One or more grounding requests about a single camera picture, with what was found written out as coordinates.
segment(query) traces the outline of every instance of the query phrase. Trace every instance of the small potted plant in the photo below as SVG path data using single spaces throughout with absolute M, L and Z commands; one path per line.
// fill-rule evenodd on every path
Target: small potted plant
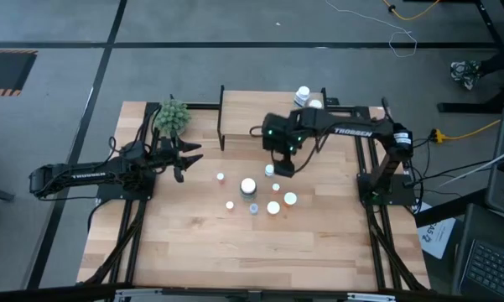
M 182 134 L 190 122 L 190 112 L 186 109 L 186 104 L 171 98 L 160 105 L 154 126 L 166 135 L 170 135 L 172 130 L 175 130 L 177 135 Z

